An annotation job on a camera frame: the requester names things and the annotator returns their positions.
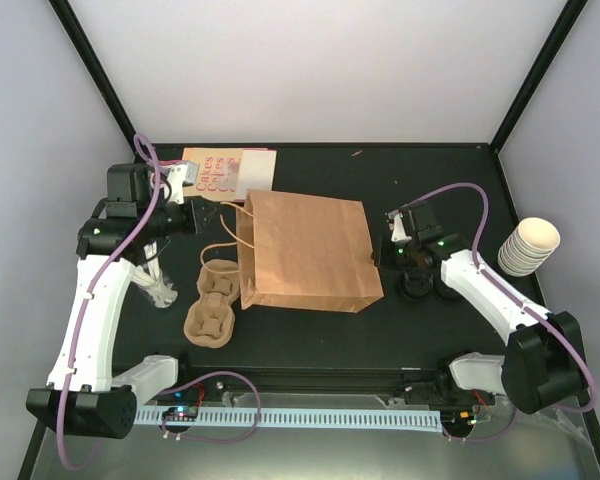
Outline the brown paper bag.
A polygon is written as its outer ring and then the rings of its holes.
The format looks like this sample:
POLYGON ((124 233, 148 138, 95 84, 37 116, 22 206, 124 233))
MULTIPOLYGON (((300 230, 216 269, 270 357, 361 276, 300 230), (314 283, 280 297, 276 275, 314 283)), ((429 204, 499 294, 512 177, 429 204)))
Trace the brown paper bag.
POLYGON ((384 296, 360 201, 251 190, 234 240, 244 310, 358 313, 384 296))

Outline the brown pulp cup carrier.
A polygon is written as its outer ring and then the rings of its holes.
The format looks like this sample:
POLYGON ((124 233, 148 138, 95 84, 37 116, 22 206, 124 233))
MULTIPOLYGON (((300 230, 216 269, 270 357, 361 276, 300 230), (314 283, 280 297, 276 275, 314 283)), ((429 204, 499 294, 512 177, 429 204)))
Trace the brown pulp cup carrier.
POLYGON ((194 345, 218 349, 231 339, 235 325, 232 304, 240 296, 238 264, 214 259, 202 269, 196 283, 199 298, 191 305, 183 332, 194 345))

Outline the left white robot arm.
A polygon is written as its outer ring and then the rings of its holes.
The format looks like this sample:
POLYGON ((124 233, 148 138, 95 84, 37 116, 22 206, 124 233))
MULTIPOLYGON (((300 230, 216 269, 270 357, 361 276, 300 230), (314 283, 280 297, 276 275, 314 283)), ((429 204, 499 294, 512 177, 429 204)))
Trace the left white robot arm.
POLYGON ((177 292, 158 262, 157 242, 174 234, 198 233, 209 203, 184 190, 197 166, 181 161, 162 168, 161 198, 155 208, 153 176, 140 164, 107 171, 107 195, 79 229, 77 285, 65 338, 42 388, 32 388, 27 410, 53 431, 67 435, 122 439, 136 411, 160 391, 173 399, 194 388, 193 372, 165 355, 150 355, 120 375, 112 355, 122 305, 130 284, 145 291, 158 308, 173 304, 177 292))

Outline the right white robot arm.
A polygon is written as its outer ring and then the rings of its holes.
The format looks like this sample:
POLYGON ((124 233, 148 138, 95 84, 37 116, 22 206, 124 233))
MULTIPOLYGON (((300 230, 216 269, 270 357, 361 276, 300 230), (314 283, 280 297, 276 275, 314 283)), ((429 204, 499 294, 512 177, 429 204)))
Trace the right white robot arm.
POLYGON ((467 352, 442 363, 437 396, 456 403, 470 390, 506 396, 523 413, 580 395, 588 387, 578 321, 529 300, 473 252, 459 234, 444 234, 431 206, 418 202, 386 215, 389 234, 373 254, 379 268, 397 270, 412 300, 436 293, 462 298, 501 338, 501 355, 467 352))

